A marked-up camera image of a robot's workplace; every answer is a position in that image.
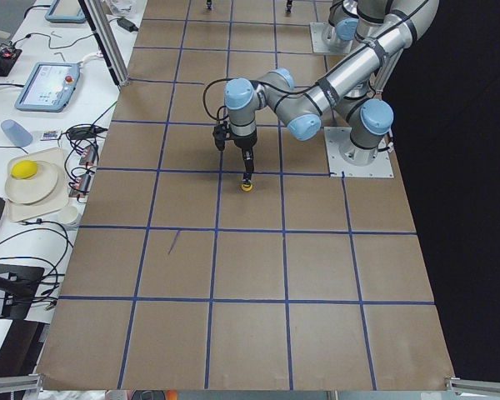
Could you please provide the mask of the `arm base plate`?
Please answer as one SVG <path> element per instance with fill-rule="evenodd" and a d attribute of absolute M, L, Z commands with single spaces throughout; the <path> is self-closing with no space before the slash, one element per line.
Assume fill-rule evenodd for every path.
<path fill-rule="evenodd" d="M 348 54 L 358 27 L 356 18 L 347 18 L 335 27 L 328 22 L 311 22 L 312 51 L 320 55 Z"/>
<path fill-rule="evenodd" d="M 394 178 L 388 151 L 382 138 L 377 147 L 361 149 L 351 141 L 350 127 L 325 127 L 329 174 L 335 178 Z"/>

